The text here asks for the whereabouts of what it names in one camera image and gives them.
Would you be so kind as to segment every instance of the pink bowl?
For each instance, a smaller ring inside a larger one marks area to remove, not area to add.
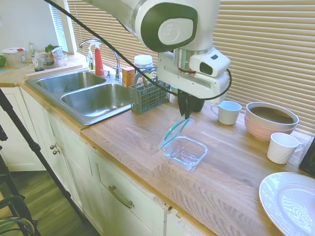
[[[263,140],[263,141],[269,141],[270,136],[273,133],[285,133],[285,134],[291,134],[295,127],[292,129],[287,130],[278,130],[278,129],[269,129],[266,127],[263,127],[261,125],[255,124],[252,120],[250,120],[246,115],[244,116],[245,120],[245,126],[250,134],[252,134],[254,137]]]

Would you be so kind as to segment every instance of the stacked bowls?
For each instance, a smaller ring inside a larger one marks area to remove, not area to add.
[[[265,102],[247,104],[244,119],[248,132],[264,141],[269,141],[273,133],[291,134],[300,121],[288,109]]]

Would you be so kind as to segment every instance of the cabinet handle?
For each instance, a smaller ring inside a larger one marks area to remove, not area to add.
[[[56,148],[56,147],[57,147],[57,145],[55,144],[55,145],[50,145],[49,148],[50,148],[51,150],[53,150],[53,149]]]
[[[117,195],[117,193],[115,193],[114,192],[114,190],[116,189],[116,186],[108,186],[108,189],[109,189],[109,191],[114,195],[114,197],[118,200],[118,201],[120,201],[123,205],[125,205],[126,207],[128,207],[128,208],[132,208],[132,207],[134,207],[134,205],[132,204],[132,201],[130,200],[129,202],[125,202],[123,199],[121,199],[118,195]]]
[[[56,150],[53,151],[54,155],[57,155],[57,153],[60,153],[59,149],[57,151]]]

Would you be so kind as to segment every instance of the window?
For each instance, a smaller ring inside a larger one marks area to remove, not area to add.
[[[107,39],[130,61],[157,54],[141,45],[110,14],[81,0],[68,0],[70,13]],[[315,133],[314,0],[221,0],[213,44],[231,61],[234,81],[227,98],[243,105],[265,101],[286,107],[300,118],[298,129]],[[92,37],[73,23],[78,45]],[[101,46],[103,62],[116,65]],[[78,51],[87,54],[87,47]]]
[[[67,2],[72,15],[111,43],[128,60],[133,62],[136,55],[147,54],[152,55],[154,62],[157,63],[158,54],[143,46],[133,34],[122,27],[115,17],[81,0],[67,0]],[[72,26],[77,51],[87,55],[89,46],[86,45],[83,49],[80,49],[79,44],[88,38],[95,37],[75,22],[72,22]],[[111,67],[116,66],[116,60],[112,51],[104,44],[101,45],[100,49],[103,63]],[[122,66],[129,66],[123,60],[120,62]]]
[[[67,46],[67,42],[65,39],[64,31],[63,31],[63,24],[61,21],[60,12],[50,4],[49,4],[49,8],[50,8],[51,16],[53,18],[53,23],[55,26],[58,44],[59,46],[63,48],[65,52],[68,52],[68,46]]]

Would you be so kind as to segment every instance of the white wall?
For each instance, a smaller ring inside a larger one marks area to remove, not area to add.
[[[49,5],[44,0],[0,0],[0,53],[11,47],[39,50],[48,44],[58,45]]]

